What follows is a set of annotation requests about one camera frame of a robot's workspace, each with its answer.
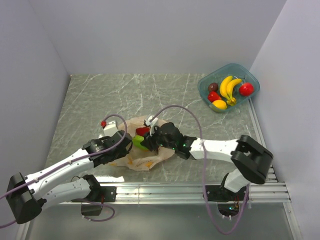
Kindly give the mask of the yellow toy lemon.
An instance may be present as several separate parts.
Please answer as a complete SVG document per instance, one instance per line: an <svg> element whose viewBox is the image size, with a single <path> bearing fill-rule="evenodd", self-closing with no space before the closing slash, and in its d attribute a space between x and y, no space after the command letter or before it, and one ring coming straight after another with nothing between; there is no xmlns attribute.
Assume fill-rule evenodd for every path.
<svg viewBox="0 0 320 240"><path fill-rule="evenodd" d="M213 101L212 104L220 110L226 110L228 108L227 103L222 99L217 99Z"/></svg>

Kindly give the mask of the red toy pepper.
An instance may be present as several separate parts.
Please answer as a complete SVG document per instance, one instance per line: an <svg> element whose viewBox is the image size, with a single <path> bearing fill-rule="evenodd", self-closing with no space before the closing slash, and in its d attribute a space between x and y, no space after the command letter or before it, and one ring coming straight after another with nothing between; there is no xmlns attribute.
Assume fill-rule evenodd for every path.
<svg viewBox="0 0 320 240"><path fill-rule="evenodd" d="M144 137L149 132L150 132L150 128L147 126L138 127L135 129L136 135L141 136L141 137Z"/></svg>

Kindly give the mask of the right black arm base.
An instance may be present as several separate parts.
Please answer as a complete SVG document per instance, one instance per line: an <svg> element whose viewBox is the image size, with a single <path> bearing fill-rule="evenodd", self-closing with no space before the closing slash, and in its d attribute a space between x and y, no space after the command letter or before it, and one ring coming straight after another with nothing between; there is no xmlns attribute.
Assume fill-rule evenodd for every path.
<svg viewBox="0 0 320 240"><path fill-rule="evenodd" d="M221 185L205 186L207 200L217 203L217 210L224 218L233 218L240 213L240 201L245 199L247 187L242 187L234 193Z"/></svg>

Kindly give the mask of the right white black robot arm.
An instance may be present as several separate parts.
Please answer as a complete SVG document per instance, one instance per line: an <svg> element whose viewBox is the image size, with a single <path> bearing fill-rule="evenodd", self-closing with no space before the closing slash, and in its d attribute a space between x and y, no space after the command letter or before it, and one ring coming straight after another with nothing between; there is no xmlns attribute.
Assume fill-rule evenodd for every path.
<svg viewBox="0 0 320 240"><path fill-rule="evenodd" d="M236 169L225 176L220 187L220 194L226 200L233 199L249 183L266 182L274 156L248 135L232 140L206 140L183 135L172 122L158 125L158 119L153 116L144 125L149 131L141 145L149 151L167 148L185 160L207 158L233 163Z"/></svg>

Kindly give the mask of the brown toy mangosteen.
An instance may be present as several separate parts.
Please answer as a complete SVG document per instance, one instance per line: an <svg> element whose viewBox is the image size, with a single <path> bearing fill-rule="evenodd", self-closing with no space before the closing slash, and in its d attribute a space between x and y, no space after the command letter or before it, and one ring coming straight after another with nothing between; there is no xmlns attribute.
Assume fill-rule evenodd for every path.
<svg viewBox="0 0 320 240"><path fill-rule="evenodd" d="M207 89L209 92L217 92L219 90L219 85L216 82L213 82L207 87Z"/></svg>

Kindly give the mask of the red toy strawberry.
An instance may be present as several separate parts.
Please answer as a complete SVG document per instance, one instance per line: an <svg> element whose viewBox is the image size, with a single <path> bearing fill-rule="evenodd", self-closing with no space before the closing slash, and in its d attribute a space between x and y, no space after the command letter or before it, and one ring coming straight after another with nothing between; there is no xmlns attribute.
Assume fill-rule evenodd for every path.
<svg viewBox="0 0 320 240"><path fill-rule="evenodd" d="M217 101L217 100L221 100L222 98L220 97L220 95L218 93L216 93L215 91L211 91L208 96L207 96L207 99L213 103L214 101Z"/></svg>

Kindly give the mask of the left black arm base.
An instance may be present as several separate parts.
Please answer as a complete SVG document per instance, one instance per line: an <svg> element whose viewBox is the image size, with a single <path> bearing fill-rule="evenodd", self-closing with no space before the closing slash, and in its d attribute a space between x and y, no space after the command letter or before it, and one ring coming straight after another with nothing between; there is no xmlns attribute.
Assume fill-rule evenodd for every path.
<svg viewBox="0 0 320 240"><path fill-rule="evenodd" d="M103 222L110 220L115 215L115 209L107 205L107 203L114 203L116 200L117 188L115 186L102 186L100 190L92 190L86 198L76 198L71 200L73 203L80 203L80 212L83 218L92 222ZM93 219L91 217L98 217L107 210L110 214L105 219Z"/></svg>

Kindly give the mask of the translucent printed plastic bag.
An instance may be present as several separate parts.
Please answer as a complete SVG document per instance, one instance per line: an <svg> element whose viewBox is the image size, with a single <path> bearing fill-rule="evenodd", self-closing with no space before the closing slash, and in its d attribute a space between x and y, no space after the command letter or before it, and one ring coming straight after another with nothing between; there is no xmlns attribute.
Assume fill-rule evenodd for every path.
<svg viewBox="0 0 320 240"><path fill-rule="evenodd" d="M143 122L146 116L134 117L126 121L127 132L131 137L135 137L136 129L143 127ZM127 167L134 171L149 171L156 164L169 159L175 154L172 149L159 147L158 151L142 150L136 146L132 146L130 152L112 162L109 162L108 166L114 167Z"/></svg>

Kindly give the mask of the green toy pepper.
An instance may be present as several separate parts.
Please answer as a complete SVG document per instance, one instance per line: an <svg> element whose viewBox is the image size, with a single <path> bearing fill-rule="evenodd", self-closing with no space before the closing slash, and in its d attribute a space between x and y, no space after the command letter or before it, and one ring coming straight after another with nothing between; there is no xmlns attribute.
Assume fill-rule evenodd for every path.
<svg viewBox="0 0 320 240"><path fill-rule="evenodd" d="M138 148L142 151L149 151L149 149L147 147L142 145L143 141L144 141L144 137L140 136L140 135L135 135L132 139L132 143L136 148Z"/></svg>

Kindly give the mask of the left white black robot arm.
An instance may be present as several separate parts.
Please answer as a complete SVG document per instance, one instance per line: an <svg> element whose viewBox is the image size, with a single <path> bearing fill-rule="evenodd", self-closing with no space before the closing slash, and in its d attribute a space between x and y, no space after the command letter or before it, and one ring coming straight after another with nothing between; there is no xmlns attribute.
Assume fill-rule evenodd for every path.
<svg viewBox="0 0 320 240"><path fill-rule="evenodd" d="M119 130L113 136L89 140L71 156L46 169L28 176L20 172L11 176L5 198L15 222L27 223L43 210L63 202L100 202L104 191L92 174L73 182L67 180L125 157L132 145L132 137Z"/></svg>

